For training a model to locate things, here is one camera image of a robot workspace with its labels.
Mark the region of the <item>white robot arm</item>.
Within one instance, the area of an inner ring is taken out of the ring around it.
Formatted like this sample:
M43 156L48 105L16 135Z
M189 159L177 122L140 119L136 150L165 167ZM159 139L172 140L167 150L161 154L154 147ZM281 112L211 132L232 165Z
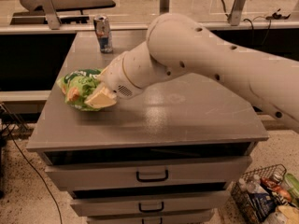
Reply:
M227 42L180 14L156 18L143 43L100 73L85 104L112 106L190 73L217 81L299 133L299 62Z

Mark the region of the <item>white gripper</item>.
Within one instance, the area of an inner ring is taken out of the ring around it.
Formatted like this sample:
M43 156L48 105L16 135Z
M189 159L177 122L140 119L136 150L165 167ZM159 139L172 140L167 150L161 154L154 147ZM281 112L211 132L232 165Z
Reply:
M131 99L143 92L125 72L126 55L127 51L123 52L101 72L98 77L101 83L86 98L86 105L104 108L116 104L117 96L122 99Z

